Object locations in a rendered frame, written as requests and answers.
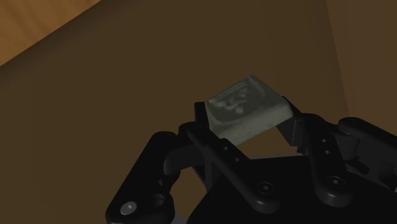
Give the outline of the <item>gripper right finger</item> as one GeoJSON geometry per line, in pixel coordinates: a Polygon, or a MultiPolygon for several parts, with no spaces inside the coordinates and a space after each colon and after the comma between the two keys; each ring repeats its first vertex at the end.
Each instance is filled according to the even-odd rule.
{"type": "Polygon", "coordinates": [[[281,204],[310,196],[330,207],[397,207],[397,136],[356,117],[330,123],[286,102],[292,117],[277,125],[307,158],[309,193],[283,193],[281,204]]]}

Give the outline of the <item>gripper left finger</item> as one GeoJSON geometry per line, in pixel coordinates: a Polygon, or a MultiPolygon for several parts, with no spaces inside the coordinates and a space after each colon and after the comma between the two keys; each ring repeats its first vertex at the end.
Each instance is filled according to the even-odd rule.
{"type": "Polygon", "coordinates": [[[178,133],[153,134],[127,174],[105,212],[107,224],[172,224],[175,219],[171,188],[181,171],[192,167],[211,191],[225,178],[235,190],[230,205],[242,212],[272,214],[281,198],[270,176],[257,176],[253,162],[229,140],[209,128],[203,102],[194,105],[195,121],[179,126],[178,133]]]}

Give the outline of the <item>grey rounded soap bar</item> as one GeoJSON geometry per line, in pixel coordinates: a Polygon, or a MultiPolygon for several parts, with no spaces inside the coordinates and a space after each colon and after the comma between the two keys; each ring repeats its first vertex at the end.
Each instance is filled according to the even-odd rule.
{"type": "Polygon", "coordinates": [[[209,128],[239,145],[293,117],[285,98],[255,76],[247,76],[205,101],[209,128]]]}

